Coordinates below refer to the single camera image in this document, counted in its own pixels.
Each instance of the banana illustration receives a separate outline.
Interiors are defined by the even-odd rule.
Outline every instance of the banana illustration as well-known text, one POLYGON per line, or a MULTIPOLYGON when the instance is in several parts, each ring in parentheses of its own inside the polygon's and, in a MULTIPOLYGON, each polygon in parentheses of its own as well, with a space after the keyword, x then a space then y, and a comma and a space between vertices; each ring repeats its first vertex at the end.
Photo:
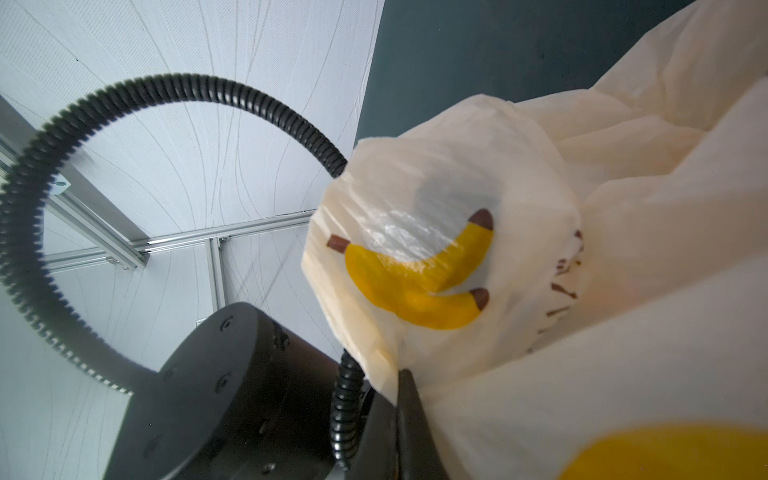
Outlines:
POLYGON ((485 308, 490 300, 488 291, 475 288, 447 296, 434 293, 464 282, 482 263, 492 239, 493 217, 481 209, 442 252, 424 260, 399 262, 337 235, 331 235, 327 245, 344 254, 349 276, 377 307, 415 325, 458 329, 485 308))

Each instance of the black cable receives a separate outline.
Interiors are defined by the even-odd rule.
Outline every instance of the black cable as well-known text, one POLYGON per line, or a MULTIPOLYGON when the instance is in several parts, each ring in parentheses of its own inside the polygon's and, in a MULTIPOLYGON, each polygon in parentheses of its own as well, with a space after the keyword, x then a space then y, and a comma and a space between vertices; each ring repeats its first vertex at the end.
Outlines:
POLYGON ((347 471, 359 445, 360 393, 365 374, 344 350, 331 400, 331 449, 336 464, 347 471))
POLYGON ((91 135, 131 112, 179 101, 208 101, 255 114, 301 143, 331 177, 346 165, 325 135, 278 100, 245 84, 199 74, 155 75, 106 87, 69 105, 37 133, 0 193, 0 277, 46 343, 123 392, 153 382, 157 373, 110 347, 63 298, 43 260, 43 207, 54 176, 91 135))

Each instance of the white plastic bag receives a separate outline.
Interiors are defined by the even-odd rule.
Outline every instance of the white plastic bag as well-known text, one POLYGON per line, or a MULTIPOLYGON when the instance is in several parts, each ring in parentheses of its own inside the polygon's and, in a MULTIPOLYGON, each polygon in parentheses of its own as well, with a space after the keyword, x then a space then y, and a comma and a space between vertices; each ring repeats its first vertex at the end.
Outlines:
POLYGON ((426 386, 524 355, 578 296, 580 228, 541 128, 478 96, 361 141, 313 216, 303 268, 333 332, 394 399, 402 368, 426 386))
POLYGON ((451 478, 764 478, 765 25, 764 0, 699 0, 590 90, 360 142, 303 268, 379 391, 412 369, 451 478), (482 208, 491 245, 447 293, 489 301, 457 329, 376 306, 328 247, 423 265, 482 208))

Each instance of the white ceiling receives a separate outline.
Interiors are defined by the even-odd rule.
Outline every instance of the white ceiling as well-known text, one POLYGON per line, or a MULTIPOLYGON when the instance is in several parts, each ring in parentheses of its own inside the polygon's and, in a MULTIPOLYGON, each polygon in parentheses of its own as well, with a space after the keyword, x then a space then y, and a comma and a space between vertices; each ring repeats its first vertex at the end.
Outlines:
MULTIPOLYGON (((280 99, 349 156, 382 5, 5 1, 0 94, 40 127, 80 96, 125 78, 215 74, 280 99)), ((329 182, 287 135, 213 104, 142 111, 84 149, 76 168, 148 237, 310 209, 329 182)))
MULTIPOLYGON (((280 99, 349 156, 383 0, 2 0, 0 95, 34 127, 125 78, 169 71, 236 79, 280 99)), ((91 139, 76 168, 147 237, 314 208, 327 174, 275 127, 212 104, 168 105, 91 139)), ((91 247, 51 214, 44 250, 91 247)), ((222 249, 229 301, 247 301, 338 359, 300 269, 306 228, 222 249)), ((202 246, 56 273, 112 346, 158 368, 212 313, 202 246)), ((82 375, 0 292, 0 478, 100 478, 127 397, 82 375)))

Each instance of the banana print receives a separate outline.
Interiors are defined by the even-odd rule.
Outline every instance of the banana print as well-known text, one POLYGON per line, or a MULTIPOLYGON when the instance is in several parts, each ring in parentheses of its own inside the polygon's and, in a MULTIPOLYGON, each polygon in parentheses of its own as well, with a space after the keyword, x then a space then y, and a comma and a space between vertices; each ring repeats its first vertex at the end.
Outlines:
POLYGON ((399 262, 332 235, 327 246, 344 254, 357 288, 374 305, 414 325, 458 329, 477 318, 490 300, 485 288, 436 296, 459 285, 482 263, 493 239, 493 217, 475 212, 465 229, 442 252, 428 259, 399 262))
POLYGON ((768 432, 722 422, 648 425, 611 433, 579 453, 559 480, 768 478, 768 432))

